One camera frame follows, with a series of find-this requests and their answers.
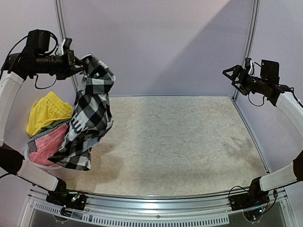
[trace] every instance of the yellow shorts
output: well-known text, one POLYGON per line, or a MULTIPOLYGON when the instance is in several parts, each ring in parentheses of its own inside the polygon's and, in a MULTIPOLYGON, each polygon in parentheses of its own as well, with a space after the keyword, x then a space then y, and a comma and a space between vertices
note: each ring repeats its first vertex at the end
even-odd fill
POLYGON ((54 92, 41 98, 30 111, 27 133, 33 137, 40 132, 42 127, 54 121, 70 119, 73 109, 68 103, 64 103, 54 92))

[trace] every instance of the white basket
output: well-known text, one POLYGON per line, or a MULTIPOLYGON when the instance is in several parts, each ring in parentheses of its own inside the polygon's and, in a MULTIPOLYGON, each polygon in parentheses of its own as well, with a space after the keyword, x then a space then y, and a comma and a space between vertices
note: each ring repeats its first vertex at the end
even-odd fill
POLYGON ((32 163, 33 165, 35 165, 35 166, 45 170, 49 174, 54 175, 54 176, 56 176, 60 179, 63 179, 63 180, 70 180, 72 178, 75 178, 77 175, 79 175, 81 173, 80 170, 67 169, 67 168, 64 168, 62 166, 43 166, 43 165, 31 162, 30 158, 29 158, 28 145, 26 145, 26 147, 25 147, 24 158, 27 161, 29 161, 30 163, 32 163))

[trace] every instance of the black and white checkered cloth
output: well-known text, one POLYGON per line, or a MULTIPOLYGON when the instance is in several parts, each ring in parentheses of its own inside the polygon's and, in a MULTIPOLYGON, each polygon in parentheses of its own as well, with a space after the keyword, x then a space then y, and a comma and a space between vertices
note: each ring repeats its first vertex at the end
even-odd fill
POLYGON ((108 92, 115 75, 107 65, 88 54, 82 58, 88 70, 77 89, 74 112, 64 142, 48 160, 68 169, 90 170, 90 150, 113 124, 108 92))

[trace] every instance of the red cloth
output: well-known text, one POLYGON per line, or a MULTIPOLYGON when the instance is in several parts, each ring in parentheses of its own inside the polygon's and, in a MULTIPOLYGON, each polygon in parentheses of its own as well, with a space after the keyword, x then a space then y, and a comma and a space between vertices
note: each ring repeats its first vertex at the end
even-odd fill
POLYGON ((67 128, 67 124, 63 124, 51 133, 36 139, 37 152, 29 154, 30 161, 43 166, 58 166, 47 159, 59 150, 67 128))

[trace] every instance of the vertical metal post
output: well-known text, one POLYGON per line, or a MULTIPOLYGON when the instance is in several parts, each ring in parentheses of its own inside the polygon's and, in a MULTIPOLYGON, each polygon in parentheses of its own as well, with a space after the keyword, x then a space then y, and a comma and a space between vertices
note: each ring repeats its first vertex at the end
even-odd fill
MULTIPOLYGON (((62 4, 61 4, 60 0, 54 0, 54 4, 55 4, 55 11, 56 11, 60 38, 62 40, 64 38, 66 38, 65 24, 64 24, 64 19, 63 19, 63 12, 62 12, 62 4)), ((75 76, 71 77, 71 82, 75 89, 75 92, 77 92, 77 88, 78 88, 79 84, 78 84, 75 76)))
MULTIPOLYGON (((247 36, 246 48, 245 48, 243 64, 242 64, 243 66, 245 63, 245 58, 248 58, 250 56, 250 52, 252 49, 252 43, 254 40, 256 26, 257 26, 257 20, 258 20, 259 7, 260 7, 260 0, 254 0, 253 10, 252 10, 251 19, 250 19, 249 33, 247 36)), ((235 89, 233 92, 233 95, 232 95, 232 99, 234 101, 236 101, 238 96, 239 96, 239 91, 235 89)))

